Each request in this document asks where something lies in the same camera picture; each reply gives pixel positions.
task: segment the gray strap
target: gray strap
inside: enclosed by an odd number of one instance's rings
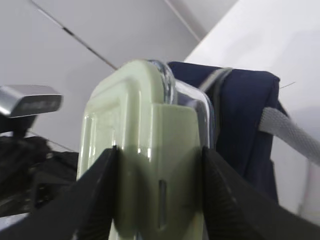
[[[280,138],[297,152],[320,166],[320,142],[279,110],[272,107],[264,108],[259,130]]]
[[[220,91],[225,79],[232,72],[231,67],[220,68],[212,72],[199,87],[205,92],[213,105],[214,113],[214,133],[213,133],[213,148],[216,149],[218,136],[221,129],[221,113],[220,113]]]
[[[206,80],[202,82],[202,84],[199,86],[199,89],[203,92],[206,92],[216,82],[216,80],[224,80],[231,73],[231,71],[231,67],[224,67],[215,70],[206,78]]]

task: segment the gray webbing strap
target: gray webbing strap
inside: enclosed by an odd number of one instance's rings
[[[262,112],[259,130],[280,138],[297,152],[320,166],[320,142],[298,127],[279,110],[265,107]]]

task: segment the white wall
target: white wall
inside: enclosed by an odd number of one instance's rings
[[[33,130],[78,151],[86,102],[113,70],[28,0],[0,1],[0,30],[0,85],[48,85],[62,93],[62,108],[40,115]]]
[[[237,0],[164,0],[202,40]]]
[[[197,40],[162,0],[33,0],[119,67],[136,58],[183,61]]]

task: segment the light green plastic container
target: light green plastic container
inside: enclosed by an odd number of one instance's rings
[[[84,112],[77,176],[104,149],[119,147],[110,240],[202,239],[200,158],[201,147],[212,141],[212,109],[205,95],[195,92],[176,82],[164,64],[146,60],[127,63],[93,91]],[[200,115],[205,115],[201,122]]]

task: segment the navy blue fabric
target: navy blue fabric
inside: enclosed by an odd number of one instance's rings
[[[219,67],[182,62],[168,64],[176,79],[194,87]],[[221,129],[216,151],[256,190],[278,202],[273,137],[258,131],[265,107],[279,108],[279,78],[266,71],[234,69],[220,90]]]

